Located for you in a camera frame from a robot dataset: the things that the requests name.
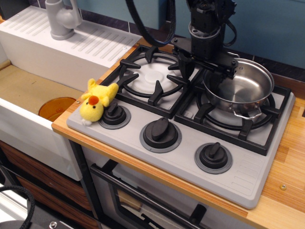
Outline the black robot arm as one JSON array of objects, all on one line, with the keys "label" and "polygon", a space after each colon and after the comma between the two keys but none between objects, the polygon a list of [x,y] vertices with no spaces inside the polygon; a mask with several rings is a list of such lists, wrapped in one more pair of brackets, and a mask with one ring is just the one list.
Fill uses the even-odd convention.
[{"label": "black robot arm", "polygon": [[232,0],[189,0],[187,6],[191,12],[188,26],[190,38],[175,38],[176,8],[175,1],[169,2],[170,31],[165,41],[155,39],[146,30],[132,0],[126,1],[128,10],[143,38],[157,50],[168,43],[174,45],[177,63],[170,68],[179,70],[185,82],[192,75],[196,64],[224,77],[234,78],[238,61],[224,50],[236,39],[224,43],[225,28],[233,32],[236,28],[229,18],[235,14],[236,2]]}]

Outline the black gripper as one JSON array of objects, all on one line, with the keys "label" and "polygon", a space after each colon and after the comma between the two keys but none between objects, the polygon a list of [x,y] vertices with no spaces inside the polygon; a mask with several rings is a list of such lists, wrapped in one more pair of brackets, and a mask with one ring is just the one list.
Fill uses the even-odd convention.
[{"label": "black gripper", "polygon": [[[225,27],[228,26],[234,33],[234,38],[224,43]],[[198,64],[211,71],[210,91],[215,95],[224,95],[221,84],[226,78],[234,78],[238,61],[232,54],[224,50],[231,46],[237,38],[234,25],[227,21],[211,33],[204,33],[189,25],[191,38],[173,38],[173,53],[177,56],[177,64],[172,69],[179,70],[184,79],[188,80]]]}]

